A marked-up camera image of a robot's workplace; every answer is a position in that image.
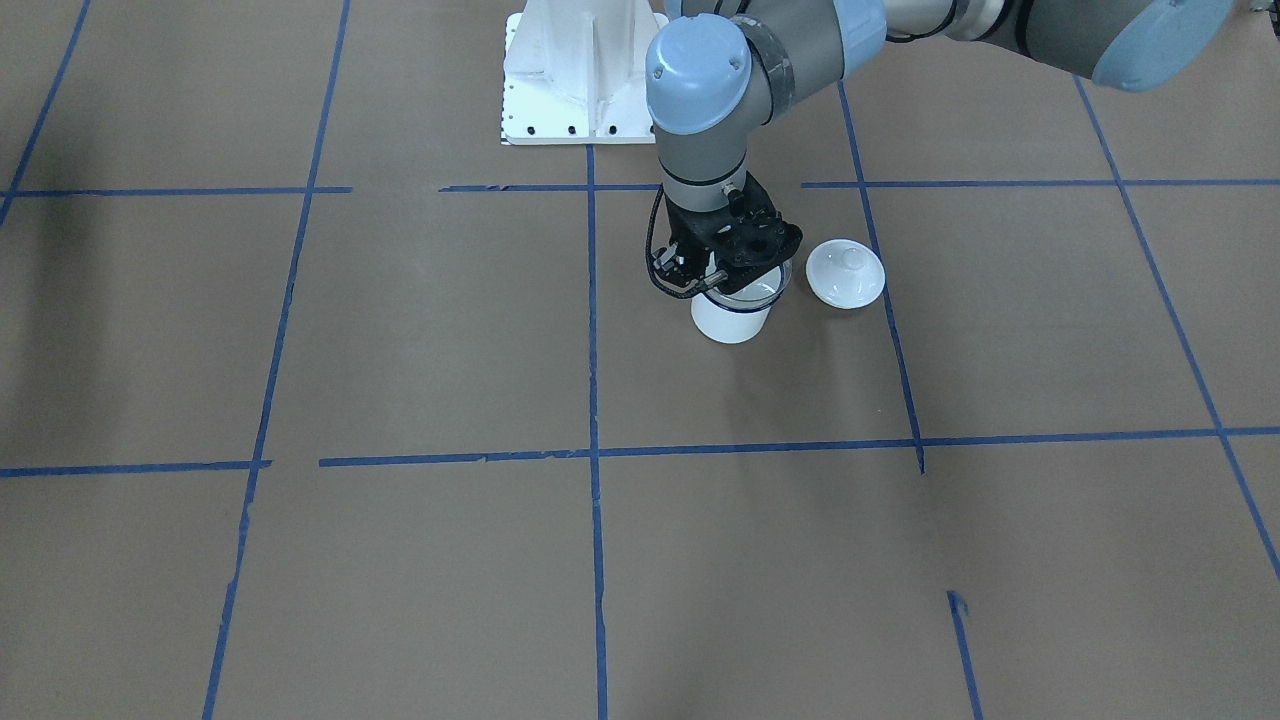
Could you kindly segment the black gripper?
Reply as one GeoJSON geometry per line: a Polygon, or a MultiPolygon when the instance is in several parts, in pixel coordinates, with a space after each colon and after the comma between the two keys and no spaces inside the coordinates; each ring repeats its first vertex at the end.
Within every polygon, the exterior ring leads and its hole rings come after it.
{"type": "Polygon", "coordinates": [[[750,173],[713,211],[678,206],[659,188],[653,211],[666,208],[671,238],[653,252],[653,284],[672,299],[691,299],[714,290],[737,293],[790,261],[803,231],[783,219],[764,187],[750,173]]]}

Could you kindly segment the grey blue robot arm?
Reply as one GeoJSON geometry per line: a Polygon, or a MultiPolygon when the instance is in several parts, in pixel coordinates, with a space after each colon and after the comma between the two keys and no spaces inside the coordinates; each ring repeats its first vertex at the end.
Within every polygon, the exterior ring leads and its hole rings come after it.
{"type": "Polygon", "coordinates": [[[669,1],[646,50],[646,106],[662,169],[646,243],[673,299],[731,295],[791,260],[803,232],[748,169],[750,133],[837,85],[886,45],[982,42],[1138,94],[1190,65],[1229,1],[669,1]]]}

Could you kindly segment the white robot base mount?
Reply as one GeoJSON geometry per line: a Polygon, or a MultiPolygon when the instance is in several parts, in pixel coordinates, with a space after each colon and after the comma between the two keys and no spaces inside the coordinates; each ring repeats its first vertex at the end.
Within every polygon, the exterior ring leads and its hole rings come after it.
{"type": "Polygon", "coordinates": [[[500,140],[653,143],[645,55],[668,18],[649,1],[527,1],[506,18],[500,140]]]}

